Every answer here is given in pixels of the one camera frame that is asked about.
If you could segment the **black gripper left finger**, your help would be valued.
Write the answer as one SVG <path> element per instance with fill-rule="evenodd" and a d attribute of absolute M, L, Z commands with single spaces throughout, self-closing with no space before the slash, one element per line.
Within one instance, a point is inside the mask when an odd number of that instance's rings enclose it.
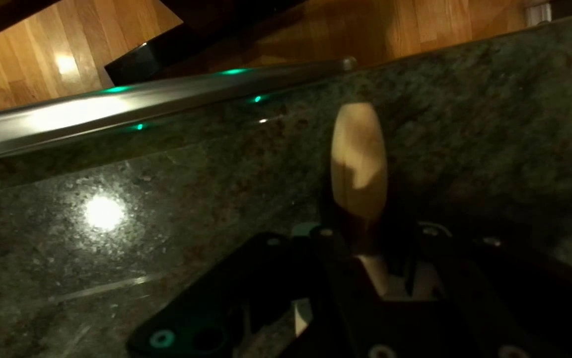
<path fill-rule="evenodd" d="M 324 320 L 352 358 L 394 358 L 382 300 L 364 265 L 328 227 L 313 231 L 313 251 L 324 279 Z"/>

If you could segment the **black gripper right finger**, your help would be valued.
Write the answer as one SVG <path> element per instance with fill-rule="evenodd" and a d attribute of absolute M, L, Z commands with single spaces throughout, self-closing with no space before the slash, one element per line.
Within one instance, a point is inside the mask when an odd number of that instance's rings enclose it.
<path fill-rule="evenodd" d="M 416 229 L 420 251 L 434 263 L 448 298 L 458 306 L 483 358 L 533 358 L 533 342 L 495 296 L 479 267 L 454 233 L 430 221 Z"/>

